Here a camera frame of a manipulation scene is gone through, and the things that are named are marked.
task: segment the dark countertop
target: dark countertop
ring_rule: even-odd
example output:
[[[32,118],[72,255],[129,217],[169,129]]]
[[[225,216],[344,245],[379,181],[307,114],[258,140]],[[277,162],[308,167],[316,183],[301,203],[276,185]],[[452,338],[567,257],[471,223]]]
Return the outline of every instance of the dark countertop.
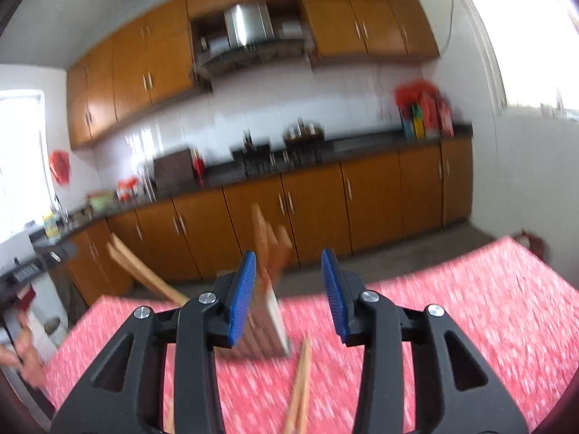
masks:
[[[473,127],[470,124],[457,124],[454,126],[455,137],[472,137]],[[34,248],[46,248],[55,246],[63,240],[69,238],[71,235],[85,230],[93,223],[102,220],[103,218],[112,217],[114,215],[128,212],[130,210],[144,207],[150,204],[158,203],[167,200],[171,197],[176,197],[188,192],[198,192],[214,187],[228,186],[253,179],[267,178],[269,176],[278,175],[279,173],[287,171],[297,171],[301,168],[311,168],[312,166],[325,165],[335,163],[338,161],[360,158],[364,156],[376,155],[378,153],[385,153],[392,150],[401,150],[407,148],[415,148],[425,145],[438,145],[444,141],[444,137],[435,139],[406,139],[404,138],[402,130],[395,131],[376,131],[367,132],[359,135],[352,135],[348,137],[339,137],[328,139],[322,144],[321,160],[319,164],[298,166],[296,168],[288,169],[283,162],[277,162],[277,171],[267,172],[261,175],[246,177],[241,170],[238,163],[227,162],[220,165],[208,166],[203,181],[192,181],[178,186],[164,189],[156,192],[156,199],[154,201],[139,200],[129,201],[128,203],[119,204],[117,207],[105,210],[103,212],[95,212],[91,219],[87,219],[79,224],[79,226],[67,230],[58,238],[48,239],[46,236],[41,236],[39,239],[33,239]]]

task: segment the red bag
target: red bag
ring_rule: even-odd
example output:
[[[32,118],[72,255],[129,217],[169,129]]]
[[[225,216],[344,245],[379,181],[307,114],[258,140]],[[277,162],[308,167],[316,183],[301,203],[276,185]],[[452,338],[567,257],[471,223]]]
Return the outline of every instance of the red bag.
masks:
[[[55,150],[48,156],[52,177],[59,186],[70,184],[71,162],[68,152]]]

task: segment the red patterned tablecloth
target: red patterned tablecloth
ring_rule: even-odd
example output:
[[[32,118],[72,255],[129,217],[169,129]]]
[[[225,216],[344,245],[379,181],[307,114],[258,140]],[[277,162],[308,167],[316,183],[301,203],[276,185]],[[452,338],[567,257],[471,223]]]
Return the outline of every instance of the red patterned tablecloth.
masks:
[[[441,304],[503,381],[530,430],[557,403],[579,365],[579,293],[510,238],[445,264],[370,287],[399,306],[422,310]],[[159,302],[104,297],[75,326],[47,365],[47,392],[59,408],[97,353],[135,307]],[[362,349],[343,346],[324,295],[280,303],[292,346],[276,361],[217,362],[227,432],[280,432],[290,399],[299,348],[312,336],[309,429],[351,432],[360,384]],[[404,344],[405,432],[413,428],[410,350]],[[174,347],[167,353],[164,408],[173,393]]]

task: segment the window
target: window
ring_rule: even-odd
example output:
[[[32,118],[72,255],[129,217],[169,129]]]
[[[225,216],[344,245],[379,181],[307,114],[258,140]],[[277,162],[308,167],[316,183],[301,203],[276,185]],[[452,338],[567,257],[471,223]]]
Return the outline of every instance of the window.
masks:
[[[51,206],[42,95],[0,91],[0,242]]]
[[[470,2],[486,32],[500,104],[579,114],[579,14],[572,0]]]

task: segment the stainless steel range hood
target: stainless steel range hood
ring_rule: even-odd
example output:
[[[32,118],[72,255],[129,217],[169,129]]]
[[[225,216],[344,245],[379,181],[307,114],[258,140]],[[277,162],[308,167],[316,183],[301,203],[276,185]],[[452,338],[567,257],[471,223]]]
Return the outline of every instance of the stainless steel range hood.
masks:
[[[227,39],[202,41],[205,51],[195,57],[195,72],[202,78],[308,54],[314,48],[311,35],[295,19],[278,22],[274,29],[264,1],[235,5],[224,17]]]

